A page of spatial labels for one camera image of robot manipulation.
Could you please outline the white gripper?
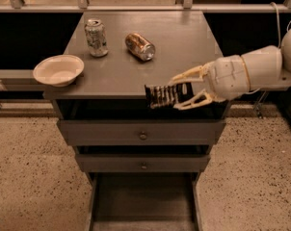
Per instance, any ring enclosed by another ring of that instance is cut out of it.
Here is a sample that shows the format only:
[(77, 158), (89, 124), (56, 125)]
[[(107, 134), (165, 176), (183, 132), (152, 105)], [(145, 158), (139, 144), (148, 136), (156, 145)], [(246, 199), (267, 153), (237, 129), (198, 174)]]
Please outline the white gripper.
[(190, 68), (173, 76), (169, 84), (203, 82), (205, 76), (211, 91), (203, 89), (189, 100), (174, 104), (175, 109), (191, 110), (212, 102), (233, 100), (250, 90), (250, 81), (244, 61), (238, 55), (219, 58), (214, 62)]

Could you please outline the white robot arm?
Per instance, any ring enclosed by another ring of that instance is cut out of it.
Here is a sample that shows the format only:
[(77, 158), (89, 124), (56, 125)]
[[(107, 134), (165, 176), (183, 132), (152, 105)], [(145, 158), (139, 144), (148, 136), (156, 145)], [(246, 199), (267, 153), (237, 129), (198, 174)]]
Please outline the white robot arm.
[(212, 102), (233, 100), (258, 90), (291, 87), (291, 29), (281, 47), (270, 45), (249, 53), (222, 57), (199, 65), (171, 79), (171, 84), (192, 85), (194, 96), (178, 101), (178, 110), (190, 110)]

